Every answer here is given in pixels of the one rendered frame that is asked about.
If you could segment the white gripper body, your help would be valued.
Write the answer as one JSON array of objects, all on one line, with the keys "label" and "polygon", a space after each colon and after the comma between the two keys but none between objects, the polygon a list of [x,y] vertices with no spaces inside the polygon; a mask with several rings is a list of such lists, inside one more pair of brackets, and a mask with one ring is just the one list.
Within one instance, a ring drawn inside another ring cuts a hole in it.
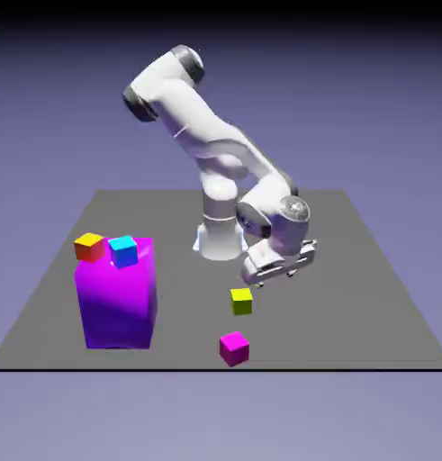
[{"label": "white gripper body", "polygon": [[286,275],[288,271],[299,270],[313,262],[317,248],[317,240],[304,240],[296,255],[281,256],[260,240],[251,246],[241,267],[241,276],[247,285],[255,285],[271,278]]}]

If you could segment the small yellow cube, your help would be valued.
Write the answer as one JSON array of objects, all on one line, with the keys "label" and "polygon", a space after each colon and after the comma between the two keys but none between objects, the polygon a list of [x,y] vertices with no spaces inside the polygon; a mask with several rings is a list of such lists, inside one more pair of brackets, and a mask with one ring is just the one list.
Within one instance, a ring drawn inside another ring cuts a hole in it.
[{"label": "small yellow cube", "polygon": [[235,316],[250,315],[253,309],[253,295],[248,287],[230,290],[231,308]]}]

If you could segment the small magenta cube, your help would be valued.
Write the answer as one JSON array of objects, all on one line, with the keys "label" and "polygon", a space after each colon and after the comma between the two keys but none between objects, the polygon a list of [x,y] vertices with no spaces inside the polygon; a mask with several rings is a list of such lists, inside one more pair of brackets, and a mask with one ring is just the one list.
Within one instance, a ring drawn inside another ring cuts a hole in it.
[{"label": "small magenta cube", "polygon": [[220,337],[219,351],[228,366],[237,366],[249,360],[249,341],[240,331],[233,331]]}]

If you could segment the small cyan cube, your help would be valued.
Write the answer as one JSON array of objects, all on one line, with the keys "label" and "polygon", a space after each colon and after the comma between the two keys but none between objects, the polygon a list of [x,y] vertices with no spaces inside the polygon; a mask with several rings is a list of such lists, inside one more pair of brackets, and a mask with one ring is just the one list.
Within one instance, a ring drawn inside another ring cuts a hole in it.
[{"label": "small cyan cube", "polygon": [[137,243],[131,235],[108,240],[111,261],[119,269],[138,263]]}]

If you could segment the small orange cube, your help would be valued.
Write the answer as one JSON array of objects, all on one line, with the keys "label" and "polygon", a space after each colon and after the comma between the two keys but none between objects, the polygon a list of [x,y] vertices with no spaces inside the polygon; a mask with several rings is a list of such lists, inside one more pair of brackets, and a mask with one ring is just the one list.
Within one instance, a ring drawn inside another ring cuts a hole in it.
[{"label": "small orange cube", "polygon": [[74,248],[78,261],[94,263],[103,257],[104,237],[92,232],[86,232],[74,240]]}]

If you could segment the large purple box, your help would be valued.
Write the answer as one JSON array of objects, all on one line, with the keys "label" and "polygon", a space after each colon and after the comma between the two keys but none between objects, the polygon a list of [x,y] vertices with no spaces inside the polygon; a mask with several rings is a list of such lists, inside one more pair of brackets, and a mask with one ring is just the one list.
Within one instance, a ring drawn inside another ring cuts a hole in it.
[{"label": "large purple box", "polygon": [[79,261],[74,273],[86,346],[150,348],[158,298],[154,241],[136,238],[137,261],[117,267],[118,253],[104,239],[104,255]]}]

